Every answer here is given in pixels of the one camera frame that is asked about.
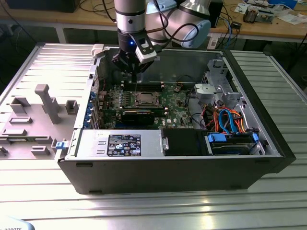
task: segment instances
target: wires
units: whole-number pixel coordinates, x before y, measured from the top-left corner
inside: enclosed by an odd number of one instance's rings
[[[159,12],[159,14],[160,14],[160,20],[161,20],[161,24],[162,24],[162,29],[158,29],[157,31],[159,31],[159,30],[164,30],[165,33],[170,37],[169,40],[166,42],[166,44],[164,45],[163,48],[165,48],[172,40],[175,40],[175,41],[178,41],[178,42],[189,42],[189,41],[192,41],[193,39],[195,39],[195,38],[197,37],[197,35],[199,34],[199,28],[198,28],[197,25],[195,25],[195,24],[193,24],[193,23],[186,23],[186,24],[181,25],[181,26],[180,26],[179,28],[177,28],[176,31],[171,35],[171,34],[167,31],[167,29],[166,29],[166,28],[168,27],[168,24],[169,24],[168,18],[161,12],[160,6],[159,6],[157,0],[153,0],[153,3],[154,3],[155,7],[157,8],[157,10],[158,10],[158,12]],[[196,29],[196,34],[195,34],[192,38],[187,39],[187,40],[180,40],[180,39],[175,38],[176,34],[177,34],[183,27],[188,26],[188,25],[195,27],[195,29]]]
[[[232,34],[232,28],[230,26],[230,23],[227,19],[223,18],[227,23],[228,23],[228,30],[229,30],[229,38],[228,38],[228,42],[227,42],[227,45],[225,47],[225,49],[227,49],[229,47],[229,42],[230,42],[230,39],[231,39],[231,34]]]
[[[307,51],[307,44],[304,44],[304,41],[306,40],[306,38],[307,38],[307,33],[306,33],[305,37],[303,38],[302,42],[300,43],[300,45],[298,46],[294,58],[292,58],[290,60],[290,63],[289,63],[288,68],[287,68],[287,72],[288,73],[296,65],[296,63],[298,62],[299,58]]]
[[[202,123],[198,122],[198,121],[193,117],[193,116],[196,115],[196,114],[191,115],[191,113],[190,113],[189,102],[190,102],[190,98],[191,98],[193,89],[194,89],[194,88],[191,89],[191,92],[190,92],[190,94],[189,94],[189,98],[188,98],[188,101],[187,101],[187,111],[188,111],[188,115],[191,117],[191,119],[192,119],[194,122],[196,122],[196,123],[201,127],[201,129],[207,130],[206,127],[205,127]]]
[[[190,78],[191,80],[193,80],[195,82],[195,84],[197,84],[197,82],[195,81],[195,79],[191,76],[191,75],[188,75],[188,74],[183,74],[183,75],[180,75],[177,79],[177,82],[179,82],[179,80],[183,77],[188,77]]]
[[[94,13],[97,13],[97,12],[106,12],[106,10],[108,11],[108,10],[111,10],[111,9],[114,9],[114,8],[115,8],[115,7],[110,7],[110,8],[108,8],[108,9],[105,8],[104,10],[96,10],[96,7],[103,5],[103,3],[102,3],[102,4],[97,4],[97,5],[93,6],[93,9],[94,9],[94,10],[88,10],[88,9],[83,8],[83,6],[82,6],[82,4],[85,3],[86,1],[88,1],[88,0],[83,0],[82,2],[80,2],[79,7],[80,7],[81,10],[87,11],[87,12],[94,12]]]
[[[19,22],[18,21],[16,21],[14,18],[13,18],[13,16],[11,16],[11,14],[6,10],[6,8],[4,7],[4,5],[3,5],[3,2],[0,0],[0,4],[1,4],[1,6],[2,6],[2,8],[4,9],[4,11],[7,13],[7,15],[14,21],[14,22],[16,22],[16,24],[18,24],[21,28],[22,28],[22,30],[32,39],[32,41],[34,42],[34,43],[37,43],[37,41],[23,28],[23,26],[22,25],[20,25],[19,24]]]
[[[229,110],[223,109],[223,110],[220,111],[220,113],[219,113],[219,125],[220,125],[220,127],[221,127],[222,130],[224,130],[227,134],[230,134],[229,131],[228,131],[228,130],[224,127],[224,125],[222,124],[222,114],[223,114],[224,112],[228,113],[228,115],[229,115],[229,122],[230,122],[230,127],[231,127],[232,131],[233,131],[234,133],[237,133],[238,130],[236,129],[236,126],[235,126],[235,124],[234,124],[234,118],[232,117],[231,112],[230,112]]]
[[[105,8],[105,11],[106,11],[106,14],[107,16],[109,17],[109,19],[112,21],[112,22],[116,22],[116,19],[112,18],[111,15],[109,14],[108,12],[108,9],[106,8],[106,3],[105,3],[105,0],[102,0],[102,4],[104,5],[104,8]]]

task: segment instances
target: warning label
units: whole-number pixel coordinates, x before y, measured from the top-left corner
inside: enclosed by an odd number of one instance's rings
[[[141,155],[140,135],[109,135],[107,147],[109,157],[131,157]]]

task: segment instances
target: blue latch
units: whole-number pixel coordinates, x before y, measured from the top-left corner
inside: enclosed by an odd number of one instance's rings
[[[92,100],[92,99],[94,99],[94,98],[96,98],[96,93],[90,92],[90,99]]]
[[[253,138],[254,138],[255,142],[259,141],[259,137],[258,137],[257,133],[253,134]]]
[[[65,150],[69,148],[69,141],[59,141],[56,144],[56,149],[57,150]]]
[[[225,134],[222,134],[222,133],[211,133],[208,136],[208,140],[209,142],[214,142],[214,141],[226,142],[227,141]]]

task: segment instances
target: electronic equipment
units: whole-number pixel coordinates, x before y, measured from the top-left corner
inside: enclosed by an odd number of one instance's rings
[[[81,194],[246,189],[295,160],[274,122],[297,121],[263,92],[288,85],[277,103],[305,102],[270,56],[254,66],[255,53],[165,49],[132,83],[118,50],[36,46],[0,98],[0,158],[55,158]]]
[[[210,0],[114,0],[119,52],[112,62],[136,82],[170,41],[197,48],[206,39]]]
[[[11,9],[73,13],[80,0],[6,0]]]
[[[245,23],[272,23],[274,19],[274,13],[271,9],[264,9],[256,6],[248,6],[243,15],[243,21]]]
[[[209,21],[211,22],[211,28],[215,28],[218,21],[219,17],[221,14],[223,8],[223,0],[211,0],[211,3],[209,5]]]

